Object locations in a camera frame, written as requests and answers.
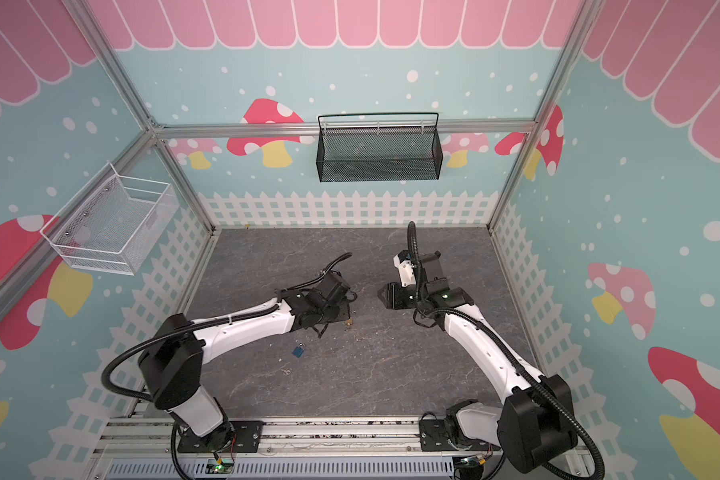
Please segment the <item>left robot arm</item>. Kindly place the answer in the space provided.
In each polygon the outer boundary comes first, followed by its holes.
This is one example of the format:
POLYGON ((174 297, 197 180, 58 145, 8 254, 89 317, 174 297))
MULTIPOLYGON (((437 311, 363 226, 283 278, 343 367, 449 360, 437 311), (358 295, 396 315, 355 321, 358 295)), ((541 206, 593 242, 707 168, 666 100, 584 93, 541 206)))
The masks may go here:
POLYGON ((230 440, 233 427, 228 416, 201 384, 203 367, 234 349, 271 336, 298 330, 322 335, 329 324, 350 318, 356 299, 341 274, 329 270, 306 286, 280 290, 272 299, 245 310, 195 320, 172 315, 155 336, 106 365, 102 386, 111 393, 152 403, 204 442, 213 437, 230 440), (116 368, 132 357, 137 358, 145 392, 119 386, 112 379, 116 368))

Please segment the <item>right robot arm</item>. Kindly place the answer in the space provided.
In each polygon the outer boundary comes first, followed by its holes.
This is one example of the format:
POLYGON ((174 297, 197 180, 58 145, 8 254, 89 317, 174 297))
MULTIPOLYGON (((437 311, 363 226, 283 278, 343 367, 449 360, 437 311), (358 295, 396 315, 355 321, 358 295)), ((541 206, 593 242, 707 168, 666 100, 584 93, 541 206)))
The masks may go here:
POLYGON ((421 255, 407 248, 393 264, 399 279, 379 292, 386 308, 410 309, 415 317, 431 319, 469 354, 501 402, 489 407, 467 400, 452 407, 446 416, 452 440, 486 442, 498 447, 501 460, 521 473, 542 467, 561 479, 571 475, 553 459, 582 445, 592 459, 591 478, 604 478, 603 455, 576 419, 566 381, 543 374, 502 339, 474 300, 449 285, 439 253, 421 255))

